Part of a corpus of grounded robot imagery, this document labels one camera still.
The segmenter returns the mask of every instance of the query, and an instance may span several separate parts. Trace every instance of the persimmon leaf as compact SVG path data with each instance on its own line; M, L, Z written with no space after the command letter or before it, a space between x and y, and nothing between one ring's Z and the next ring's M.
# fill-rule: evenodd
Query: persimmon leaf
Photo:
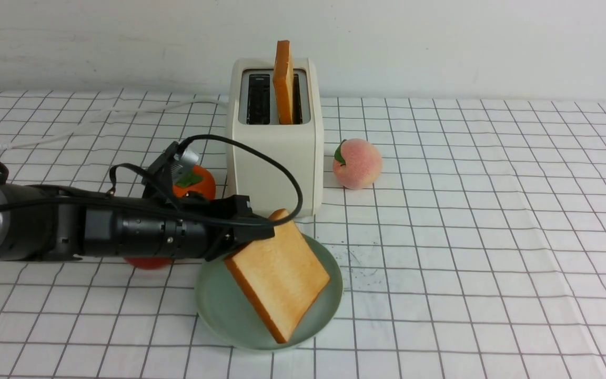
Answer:
M191 187L192 185L196 185L197 183L200 183L202 181L203 181L202 176L197 175L193 172L190 172L186 176L179 179L179 181L176 183L176 185L181 188L188 188L188 187Z

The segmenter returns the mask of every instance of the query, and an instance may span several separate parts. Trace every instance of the peach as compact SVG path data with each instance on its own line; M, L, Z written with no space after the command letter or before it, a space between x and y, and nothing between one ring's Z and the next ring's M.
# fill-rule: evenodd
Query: peach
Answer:
M334 155L334 175L338 182L351 190L366 188L375 182L382 171L382 156L370 142L344 139Z

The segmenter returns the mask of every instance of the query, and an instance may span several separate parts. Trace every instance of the white power cord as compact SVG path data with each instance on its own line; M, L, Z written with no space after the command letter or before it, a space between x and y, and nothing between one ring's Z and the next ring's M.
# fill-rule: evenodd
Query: white power cord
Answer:
M59 139L63 139L64 137L71 136L72 134L78 132L80 129L96 127L98 125L98 123L95 123L95 121L98 120L99 118L105 117L110 112L158 113L158 112L166 111L166 110L173 109L173 108L178 108L179 106L185 106L185 105L189 105L189 104L193 104L193 103L210 103L210 104L216 104L219 106L228 106L228 103L225 103L225 102L219 101L219 100L210 99L210 98L194 98L192 100L182 101L180 103L171 103L171 104L168 104L165 106L157 106L157 107L152 107L152 108L130 109L130 108L114 106L112 108L106 108L106 109L99 111L94 116L89 117L87 120L84 120L83 122L76 125L72 129L69 129L60 134L56 134L55 136L43 137L40 139L35 139L32 141L25 141L25 142L0 143L0 151L4 151L5 149L15 149L15 148L36 146L36 145L40 145L40 144L48 144L50 142L55 142Z

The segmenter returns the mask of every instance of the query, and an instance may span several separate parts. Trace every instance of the plate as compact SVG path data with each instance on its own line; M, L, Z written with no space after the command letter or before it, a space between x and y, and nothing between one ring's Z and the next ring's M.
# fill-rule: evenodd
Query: plate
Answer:
M195 286L200 319L219 338L236 348L272 352L286 350L316 336L334 318L343 297L343 276L334 256L321 243L304 235L329 273L330 281L301 320L288 343L278 344L259 318L223 259L205 262Z

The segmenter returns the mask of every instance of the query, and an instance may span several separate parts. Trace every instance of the red fruit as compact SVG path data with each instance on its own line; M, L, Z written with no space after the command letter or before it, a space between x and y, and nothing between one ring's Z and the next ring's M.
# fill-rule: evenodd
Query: red fruit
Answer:
M169 266L173 260L168 257L126 257L129 264L143 270L157 270Z

